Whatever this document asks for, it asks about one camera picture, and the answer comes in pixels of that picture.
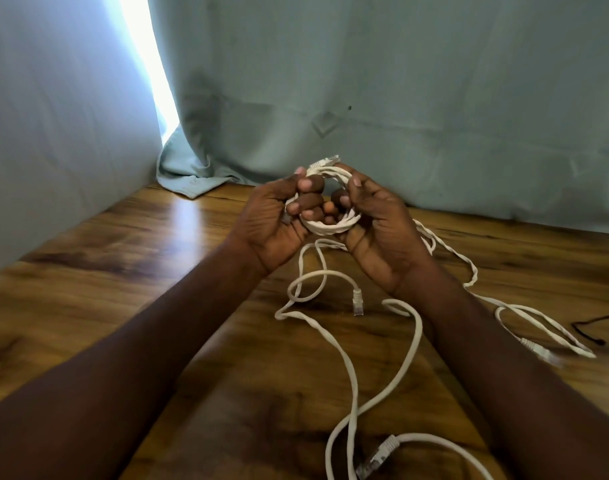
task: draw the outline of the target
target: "person's left arm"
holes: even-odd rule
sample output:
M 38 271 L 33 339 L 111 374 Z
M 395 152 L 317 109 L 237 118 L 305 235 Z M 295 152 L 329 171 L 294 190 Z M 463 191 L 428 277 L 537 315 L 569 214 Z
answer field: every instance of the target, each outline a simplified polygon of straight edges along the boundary
M 321 189 L 304 169 L 258 187 L 225 242 L 180 282 L 2 400 L 0 480 L 116 477 L 191 358 L 307 236 L 300 220 L 282 222 L 285 200 L 299 190 L 290 212 L 318 209 Z

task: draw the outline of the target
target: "coiled white cable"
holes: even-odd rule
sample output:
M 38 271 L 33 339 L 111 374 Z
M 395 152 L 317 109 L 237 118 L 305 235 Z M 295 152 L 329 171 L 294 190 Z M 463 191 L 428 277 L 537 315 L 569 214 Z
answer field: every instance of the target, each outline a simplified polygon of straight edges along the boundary
M 336 167 L 331 166 L 335 162 L 338 162 L 338 161 L 340 161 L 340 159 L 336 156 L 331 159 L 324 159 L 319 162 L 316 162 L 315 164 L 313 164 L 309 167 L 309 170 L 307 171 L 307 175 L 308 176 L 309 175 L 322 175 L 323 177 L 326 177 L 326 178 L 335 178 L 346 187 L 346 185 L 348 183 L 348 179 L 350 178 L 350 174 L 341 168 L 336 168 Z M 296 195 L 293 199 L 287 201 L 287 204 L 289 202 L 295 200 L 297 197 L 298 197 L 298 195 Z M 354 225 L 359 220 L 359 218 L 360 218 L 360 214 L 355 212 L 354 209 L 351 209 L 345 213 L 345 215 L 342 217 L 340 222 L 338 222 L 338 224 L 336 224 L 336 225 L 325 225 L 325 224 L 322 224 L 319 222 L 311 222 L 311 221 L 305 221 L 305 220 L 302 220 L 302 222 L 313 233 L 316 233 L 318 235 L 329 235 L 329 234 L 333 234 L 333 233 L 340 233 L 340 232 L 347 231 L 352 225 Z M 421 222 L 414 219 L 414 223 L 416 224 L 416 228 L 418 229 L 418 231 L 422 234 L 422 236 L 423 236 L 422 241 L 425 244 L 428 252 L 431 255 L 433 254 L 434 250 L 436 249 L 437 244 L 440 244 L 441 246 L 444 247 L 444 249 L 446 249 L 447 251 L 450 251 L 451 253 L 458 256 L 461 260 L 466 262 L 471 267 L 471 279 L 467 283 L 464 283 L 463 287 L 465 289 L 468 289 L 469 287 L 473 286 L 473 284 L 478 279 L 478 269 L 473 264 L 473 262 L 468 257 L 458 253 L 456 250 L 454 250 L 449 245 L 447 245 L 433 231 L 429 230 L 424 225 L 422 225 Z M 304 257 L 306 250 L 310 249 L 311 247 L 315 247 L 315 249 L 318 253 L 318 257 L 320 259 L 320 263 L 322 265 L 322 269 L 319 271 L 312 271 L 311 273 L 303 274 L 303 272 L 304 272 L 304 258 L 303 257 Z M 344 273 L 327 269 L 327 264 L 324 259 L 324 255 L 322 254 L 321 248 L 333 248 L 333 249 L 340 249 L 343 251 L 347 251 L 347 248 L 346 248 L 346 246 L 344 246 L 344 244 L 341 244 L 340 242 L 337 242 L 337 241 L 332 241 L 330 239 L 318 239 L 313 244 L 306 244 L 305 246 L 303 246 L 300 251 L 300 257 L 298 259 L 298 268 L 299 268 L 300 275 L 296 280 L 294 280 L 289 285 L 289 288 L 287 289 L 287 295 L 289 296 L 289 302 L 276 312 L 275 317 L 278 320 L 284 320 L 285 318 L 288 318 L 288 317 L 298 318 L 298 319 L 304 320 L 307 323 L 309 323 L 310 326 L 312 326 L 313 328 L 318 330 L 320 332 L 320 334 L 322 334 L 322 336 L 331 345 L 333 345 L 338 350 L 338 352 L 340 352 L 340 354 L 342 356 L 342 360 L 344 361 L 345 367 L 347 368 L 347 373 L 349 376 L 349 380 L 350 380 L 350 384 L 351 384 L 351 392 L 352 392 L 351 409 L 350 409 L 348 416 L 343 418 L 342 421 L 340 421 L 338 423 L 336 428 L 333 429 L 333 431 L 331 432 L 331 435 L 329 436 L 329 440 L 327 441 L 327 445 L 325 448 L 325 455 L 324 455 L 325 456 L 325 471 L 327 474 L 327 480 L 333 480 L 333 478 L 334 478 L 333 471 L 331 469 L 331 450 L 332 450 L 333 443 L 336 440 L 336 438 L 338 437 L 338 435 L 340 434 L 341 430 L 347 425 L 348 425 L 347 471 L 348 471 L 349 480 L 357 480 L 358 478 L 360 478 L 360 480 L 365 479 L 371 472 L 373 472 L 375 469 L 377 469 L 382 464 L 382 462 L 384 460 L 386 460 L 386 458 L 393 451 L 396 450 L 397 447 L 399 447 L 400 443 L 411 442 L 411 441 L 433 442 L 433 443 L 437 443 L 437 444 L 443 445 L 445 447 L 451 448 L 455 452 L 462 455 L 465 459 L 467 459 L 482 474 L 482 476 L 485 478 L 485 480 L 493 480 L 491 474 L 469 452 L 465 451 L 460 446 L 458 446 L 448 440 L 445 440 L 444 438 L 440 438 L 440 437 L 434 436 L 434 435 L 426 435 L 423 433 L 408 433 L 405 435 L 390 436 L 389 438 L 387 438 L 387 440 L 384 443 L 382 443 L 382 445 L 380 445 L 380 448 L 376 451 L 376 453 L 374 455 L 372 455 L 370 460 L 368 460 L 367 462 L 365 462 L 365 464 L 358 467 L 357 470 L 354 469 L 353 452 L 354 452 L 354 441 L 355 441 L 356 428 L 357 428 L 357 417 L 359 415 L 361 415 L 362 413 L 364 413 L 365 411 L 370 410 L 376 404 L 380 403 L 385 397 L 387 397 L 389 394 L 391 394 L 391 392 L 395 389 L 395 387 L 400 383 L 400 381 L 404 377 L 405 373 L 409 369 L 409 366 L 411 365 L 411 362 L 413 361 L 413 358 L 418 350 L 418 345 L 420 344 L 420 338 L 422 336 L 422 321 L 421 321 L 421 318 L 420 318 L 420 315 L 418 314 L 418 312 L 408 303 L 405 303 L 404 301 L 401 301 L 398 299 L 382 300 L 382 305 L 385 306 L 386 308 L 388 308 L 393 313 L 396 313 L 398 315 L 407 316 L 407 317 L 413 316 L 414 320 L 415 320 L 416 330 L 414 332 L 414 336 L 411 341 L 411 346 L 409 347 L 409 351 L 407 352 L 407 355 L 404 358 L 402 365 L 400 366 L 400 369 L 398 370 L 396 375 L 393 377 L 391 382 L 384 389 L 382 389 L 382 391 L 380 391 L 380 393 L 378 395 L 374 396 L 372 399 L 370 399 L 369 401 L 364 403 L 362 406 L 358 407 L 358 405 L 357 405 L 358 386 L 357 386 L 356 371 L 355 371 L 355 368 L 353 367 L 351 359 L 348 357 L 346 352 L 342 349 L 342 347 L 337 342 L 337 340 L 332 336 L 331 333 L 329 333 L 329 331 L 325 330 L 316 320 L 305 315 L 304 313 L 296 312 L 296 311 L 285 312 L 285 310 L 287 310 L 288 308 L 293 306 L 293 304 L 296 302 L 300 303 L 300 302 L 309 301 L 309 300 L 315 298 L 316 296 L 318 296 L 320 294 L 320 292 L 324 289 L 324 286 L 327 282 L 327 276 L 338 276 L 339 278 L 343 278 L 344 280 L 348 281 L 353 286 L 354 315 L 363 314 L 362 291 L 357 286 L 357 283 L 352 278 L 350 278 L 348 275 L 346 275 Z M 320 286 L 318 286 L 316 291 L 311 293 L 309 296 L 301 298 L 300 291 L 302 290 L 302 283 L 305 280 L 308 280 L 309 278 L 313 278 L 315 276 L 322 276 L 322 282 L 320 283 Z M 595 354 L 593 354 L 593 352 L 591 352 L 591 350 L 588 347 L 586 347 L 584 344 L 579 342 L 575 337 L 573 337 L 573 335 L 570 334 L 570 332 L 568 332 L 562 325 L 557 323 L 555 320 L 549 318 L 547 315 L 541 313 L 540 311 L 538 311 L 534 308 L 531 308 L 529 306 L 509 305 L 509 304 L 502 302 L 501 300 L 497 300 L 494 298 L 488 298 L 488 297 L 480 296 L 480 295 L 476 295 L 476 294 L 473 294 L 473 295 L 479 299 L 487 301 L 488 303 L 492 303 L 493 305 L 496 305 L 498 308 L 495 311 L 495 317 L 498 320 L 498 322 L 500 322 L 500 324 L 509 333 L 511 333 L 511 335 L 513 335 L 516 339 L 518 339 L 518 341 L 520 341 L 520 343 L 522 343 L 524 346 L 529 348 L 529 350 L 532 350 L 541 359 L 543 359 L 549 363 L 552 363 L 554 365 L 561 364 L 560 359 L 557 358 L 556 355 L 554 355 L 552 352 L 547 350 L 547 348 L 542 347 L 541 345 L 536 344 L 531 340 L 528 340 L 525 338 L 518 338 L 510 330 L 508 330 L 508 328 L 504 325 L 504 323 L 502 322 L 502 320 L 500 318 L 500 313 L 504 309 L 508 308 L 509 310 L 513 311 L 518 316 L 524 318 L 525 320 L 529 321 L 530 323 L 532 323 L 533 325 L 538 327 L 540 330 L 547 333 L 547 335 L 549 335 L 550 338 L 554 339 L 554 341 L 556 341 L 556 343 L 573 350 L 577 354 L 583 355 L 583 356 L 589 357 L 589 358 L 596 357 Z M 541 318 L 543 318 L 546 322 L 548 322 L 550 325 L 552 325 L 552 327 L 556 328 L 558 331 L 563 333 L 567 338 L 569 338 L 573 342 L 573 344 L 569 343 L 569 341 L 567 341 L 563 337 L 549 331 L 538 320 L 536 320 L 535 318 L 533 318 L 531 315 L 527 314 L 526 312 L 538 315 Z

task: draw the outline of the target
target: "wood grain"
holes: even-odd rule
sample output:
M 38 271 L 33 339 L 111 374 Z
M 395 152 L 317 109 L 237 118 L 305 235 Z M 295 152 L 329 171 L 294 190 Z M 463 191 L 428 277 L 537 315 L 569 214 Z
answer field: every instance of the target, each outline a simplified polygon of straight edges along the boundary
M 149 186 L 0 271 L 0 399 L 109 334 L 186 274 L 223 240 L 249 191 L 223 185 L 189 201 Z M 476 263 L 477 293 L 534 306 L 566 326 L 609 314 L 609 235 L 412 213 Z M 366 315 L 352 316 L 341 280 L 302 308 L 345 347 L 364 402 L 397 371 L 413 326 L 381 310 L 384 293 L 348 255 L 327 256 L 362 286 Z M 468 277 L 453 256 L 436 258 Z M 316 268 L 313 255 L 306 264 Z M 315 330 L 273 319 L 296 275 L 292 260 L 269 276 L 196 355 L 124 480 L 324 477 L 324 446 L 348 412 L 350 387 L 340 356 Z M 607 341 L 596 360 L 559 349 L 509 313 L 506 322 L 563 355 L 563 379 L 609 412 L 609 321 L 587 329 Z M 511 477 L 488 425 L 425 340 L 395 393 L 361 417 L 358 430 L 358 455 L 391 433 L 433 433 L 474 453 L 495 478 Z M 343 437 L 336 444 L 343 472 Z M 423 444 L 398 450 L 374 478 L 411 475 L 478 478 L 454 453 Z

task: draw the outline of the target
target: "forearm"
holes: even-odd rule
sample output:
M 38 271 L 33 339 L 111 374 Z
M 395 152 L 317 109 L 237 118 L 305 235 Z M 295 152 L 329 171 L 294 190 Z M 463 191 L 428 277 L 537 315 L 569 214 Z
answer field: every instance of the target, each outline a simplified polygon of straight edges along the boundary
M 513 338 L 440 266 L 409 275 L 399 298 L 530 479 L 609 479 L 609 417 Z
M 249 257 L 221 246 L 124 327 L 0 402 L 0 479 L 115 476 L 177 376 L 262 279 Z

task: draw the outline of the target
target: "person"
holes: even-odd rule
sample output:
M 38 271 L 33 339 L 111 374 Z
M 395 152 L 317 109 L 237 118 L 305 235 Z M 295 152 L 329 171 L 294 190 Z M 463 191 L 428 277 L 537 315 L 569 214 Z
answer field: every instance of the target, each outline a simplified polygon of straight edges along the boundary
M 364 272 L 422 315 L 432 343 L 527 479 L 609 480 L 609 416 L 520 345 L 428 254 L 402 200 L 352 168 L 324 202 L 305 169 L 257 187 L 229 236 L 123 327 L 0 402 L 0 480 L 109 479 L 189 360 L 308 237 L 299 219 L 363 217 L 340 238 Z

